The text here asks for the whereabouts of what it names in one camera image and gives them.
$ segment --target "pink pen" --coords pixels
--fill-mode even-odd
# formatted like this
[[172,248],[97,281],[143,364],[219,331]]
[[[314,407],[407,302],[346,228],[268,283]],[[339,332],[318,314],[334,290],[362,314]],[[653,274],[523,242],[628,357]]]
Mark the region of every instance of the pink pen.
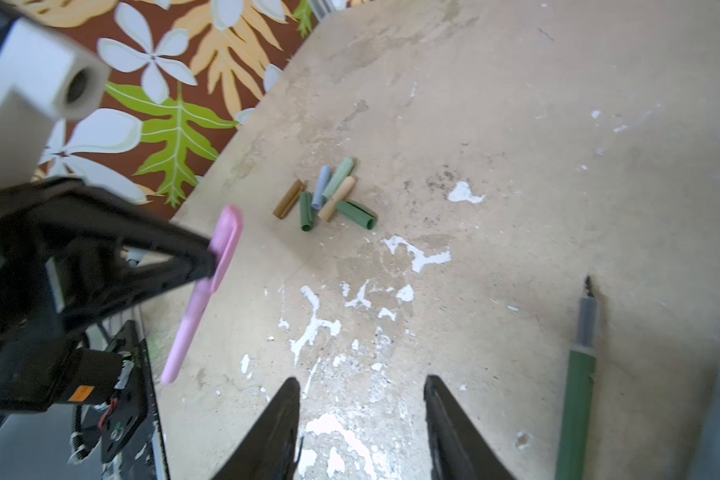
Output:
[[216,224],[216,229],[213,231],[210,245],[208,245],[208,250],[216,254],[216,273],[211,278],[195,282],[190,303],[186,306],[179,331],[176,333],[176,340],[173,342],[166,367],[160,378],[162,383],[173,383],[173,380],[179,375],[192,339],[195,338],[202,314],[206,311],[211,295],[219,289],[219,284],[226,274],[227,267],[230,266],[241,233],[242,215],[240,211],[234,206],[225,206],[219,222]]

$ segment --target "orange sticker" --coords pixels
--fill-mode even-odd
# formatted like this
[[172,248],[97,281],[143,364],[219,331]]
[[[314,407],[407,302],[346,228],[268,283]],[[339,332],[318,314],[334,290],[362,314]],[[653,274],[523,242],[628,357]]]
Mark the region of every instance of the orange sticker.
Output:
[[82,402],[86,398],[88,398],[88,395],[94,390],[94,388],[90,385],[81,385],[77,387],[77,390],[74,391],[72,396],[70,397],[68,402]]

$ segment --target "black pen tip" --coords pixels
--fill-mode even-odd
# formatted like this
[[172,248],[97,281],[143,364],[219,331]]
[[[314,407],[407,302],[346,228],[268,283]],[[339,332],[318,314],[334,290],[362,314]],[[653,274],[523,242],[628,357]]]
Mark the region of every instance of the black pen tip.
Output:
[[584,279],[584,292],[586,293],[586,296],[594,296],[592,293],[592,277],[587,275]]

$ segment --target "green marker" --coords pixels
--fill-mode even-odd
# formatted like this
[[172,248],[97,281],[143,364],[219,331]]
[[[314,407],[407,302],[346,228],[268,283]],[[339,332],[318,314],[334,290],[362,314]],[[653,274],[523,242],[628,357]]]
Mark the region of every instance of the green marker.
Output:
[[599,303],[592,294],[592,279],[587,276],[576,325],[576,343],[568,355],[568,378],[555,480],[580,480],[584,476],[586,435],[590,427],[594,390],[594,338],[598,310]]

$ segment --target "floral pattern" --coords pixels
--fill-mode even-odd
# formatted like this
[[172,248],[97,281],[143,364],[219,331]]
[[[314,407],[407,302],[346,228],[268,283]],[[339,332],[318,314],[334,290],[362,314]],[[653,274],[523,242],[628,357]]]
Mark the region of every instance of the floral pattern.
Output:
[[316,23],[308,0],[5,1],[113,69],[102,108],[56,124],[36,178],[83,178],[165,219]]

